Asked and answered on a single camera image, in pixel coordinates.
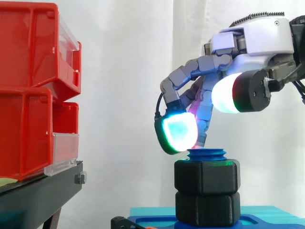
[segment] stacked black block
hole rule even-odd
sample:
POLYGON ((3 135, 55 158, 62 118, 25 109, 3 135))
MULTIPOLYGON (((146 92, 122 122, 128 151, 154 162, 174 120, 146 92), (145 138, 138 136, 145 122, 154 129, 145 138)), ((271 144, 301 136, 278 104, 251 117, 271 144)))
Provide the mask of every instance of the stacked black block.
POLYGON ((176 217, 196 227, 231 227, 240 218, 237 160, 175 162, 176 217))

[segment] red storage bin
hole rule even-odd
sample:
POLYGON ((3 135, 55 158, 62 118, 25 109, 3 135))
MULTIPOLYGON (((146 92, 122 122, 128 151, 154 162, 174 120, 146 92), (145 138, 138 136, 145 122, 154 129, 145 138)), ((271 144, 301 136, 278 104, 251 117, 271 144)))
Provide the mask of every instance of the red storage bin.
POLYGON ((63 102, 81 93, 81 44, 53 3, 0 1, 0 86, 46 87, 63 102))
POLYGON ((0 178, 51 176, 75 166, 76 103, 54 104, 47 88, 0 87, 0 110, 0 178))

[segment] robotic arm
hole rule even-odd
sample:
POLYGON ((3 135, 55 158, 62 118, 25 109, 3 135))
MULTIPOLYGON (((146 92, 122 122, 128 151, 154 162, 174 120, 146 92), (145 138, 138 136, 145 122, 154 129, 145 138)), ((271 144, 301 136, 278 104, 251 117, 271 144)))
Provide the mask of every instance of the robotic arm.
POLYGON ((176 154, 204 147, 213 105, 222 112, 265 109, 272 92, 292 82, 305 101, 305 18, 289 23, 284 13, 258 13, 237 20, 204 45, 205 55, 174 70, 161 83, 155 130, 163 150, 176 154), (178 90, 195 81, 181 96, 178 90), (159 104, 167 106, 160 115, 159 104))

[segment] white curtain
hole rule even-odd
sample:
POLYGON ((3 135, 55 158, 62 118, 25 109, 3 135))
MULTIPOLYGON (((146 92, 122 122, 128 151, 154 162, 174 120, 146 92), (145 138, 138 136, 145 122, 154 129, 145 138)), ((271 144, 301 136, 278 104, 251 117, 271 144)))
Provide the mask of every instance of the white curtain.
MULTIPOLYGON (((234 20, 258 11, 305 14, 294 0, 55 0, 82 42, 82 191, 62 209, 59 229, 110 228, 130 207, 174 206, 173 164, 153 117, 160 82, 197 58, 234 20)), ((305 217, 305 105, 291 85, 253 114, 214 110, 207 147, 240 161, 242 205, 273 205, 305 217)))

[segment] glowing light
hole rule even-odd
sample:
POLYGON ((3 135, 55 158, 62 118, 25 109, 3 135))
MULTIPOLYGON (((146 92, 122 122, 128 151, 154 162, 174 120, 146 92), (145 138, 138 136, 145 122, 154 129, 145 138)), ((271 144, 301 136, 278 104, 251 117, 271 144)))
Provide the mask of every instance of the glowing light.
POLYGON ((233 101, 233 84, 241 73, 235 73, 223 78, 212 90, 214 107, 224 113, 239 113, 233 101))
POLYGON ((174 114, 164 119, 163 129, 169 145, 177 152, 190 149, 196 144, 198 128, 192 113, 174 114))

